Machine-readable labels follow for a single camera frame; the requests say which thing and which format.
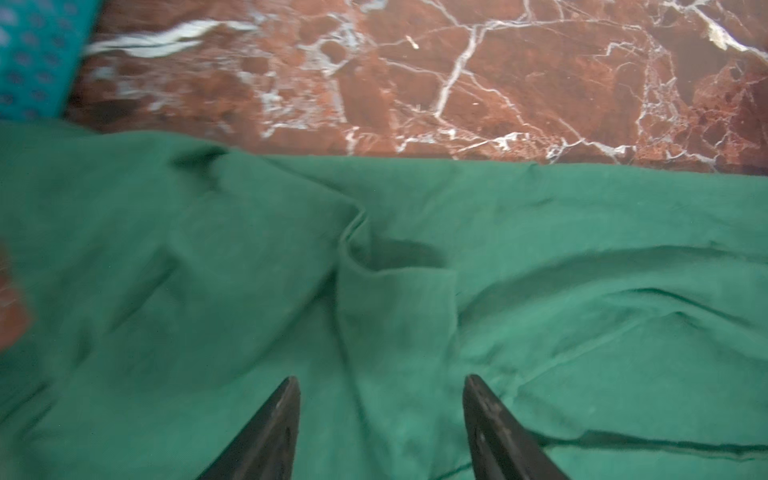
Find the dark green t shirt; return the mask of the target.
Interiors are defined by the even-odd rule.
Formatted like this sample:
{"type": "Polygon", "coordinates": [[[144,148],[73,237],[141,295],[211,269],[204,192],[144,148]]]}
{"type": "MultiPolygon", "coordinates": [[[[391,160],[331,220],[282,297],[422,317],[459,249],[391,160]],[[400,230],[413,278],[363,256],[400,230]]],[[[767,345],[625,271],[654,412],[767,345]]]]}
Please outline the dark green t shirt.
{"type": "Polygon", "coordinates": [[[468,479],[480,375],[574,479],[767,475],[767,181],[1,125],[7,479],[193,479],[299,380],[298,479],[468,479]]]}

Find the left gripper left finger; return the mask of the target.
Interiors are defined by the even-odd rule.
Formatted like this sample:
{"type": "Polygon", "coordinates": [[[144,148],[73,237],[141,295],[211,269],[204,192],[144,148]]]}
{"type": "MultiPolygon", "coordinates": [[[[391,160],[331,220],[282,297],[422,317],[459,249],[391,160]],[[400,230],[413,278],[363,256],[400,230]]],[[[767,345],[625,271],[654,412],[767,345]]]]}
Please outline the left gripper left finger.
{"type": "Polygon", "coordinates": [[[300,387],[285,378],[199,480],[290,480],[300,419],[300,387]]]}

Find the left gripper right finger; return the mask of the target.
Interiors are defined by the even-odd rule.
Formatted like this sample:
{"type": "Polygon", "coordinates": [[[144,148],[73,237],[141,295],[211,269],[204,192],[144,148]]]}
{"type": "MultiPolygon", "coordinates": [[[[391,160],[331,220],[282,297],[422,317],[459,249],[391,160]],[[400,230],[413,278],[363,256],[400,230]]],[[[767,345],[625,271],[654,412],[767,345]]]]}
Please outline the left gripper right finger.
{"type": "Polygon", "coordinates": [[[478,375],[466,377],[462,406],[477,480],[567,480],[478,375]]]}

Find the teal plastic laundry basket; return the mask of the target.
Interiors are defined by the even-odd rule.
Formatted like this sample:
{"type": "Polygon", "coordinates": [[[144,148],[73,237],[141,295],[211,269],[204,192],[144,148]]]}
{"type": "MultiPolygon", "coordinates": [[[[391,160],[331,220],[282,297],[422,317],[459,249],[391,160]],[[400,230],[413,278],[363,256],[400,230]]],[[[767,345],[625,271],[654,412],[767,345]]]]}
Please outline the teal plastic laundry basket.
{"type": "Polygon", "coordinates": [[[63,113],[103,2],[1,0],[1,118],[63,113]]]}

